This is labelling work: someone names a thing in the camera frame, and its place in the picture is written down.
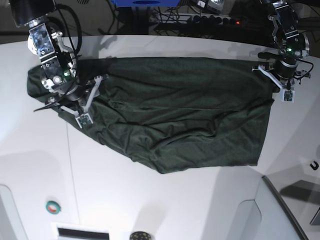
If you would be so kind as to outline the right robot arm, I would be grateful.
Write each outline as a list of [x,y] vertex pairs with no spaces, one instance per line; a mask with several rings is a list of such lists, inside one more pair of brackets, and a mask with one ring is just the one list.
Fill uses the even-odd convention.
[[[78,54],[82,46],[82,29],[75,11],[68,5],[53,0],[11,0],[12,16],[17,27],[28,26],[28,48],[40,59],[44,73],[42,86],[57,98],[47,108],[67,101],[70,105],[89,107],[97,87],[94,81],[82,81],[77,71]],[[63,32],[50,21],[48,14],[65,10],[76,24],[77,44],[66,46]]]

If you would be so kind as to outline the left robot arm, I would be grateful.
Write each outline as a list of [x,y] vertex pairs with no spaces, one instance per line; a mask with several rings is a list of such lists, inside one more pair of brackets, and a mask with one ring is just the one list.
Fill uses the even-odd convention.
[[272,39],[278,54],[261,52],[260,59],[275,60],[273,72],[284,81],[297,81],[310,77],[310,70],[298,71],[299,63],[309,55],[310,43],[308,37],[299,33],[298,17],[287,0],[261,0],[260,3],[268,10],[268,20],[273,24]]

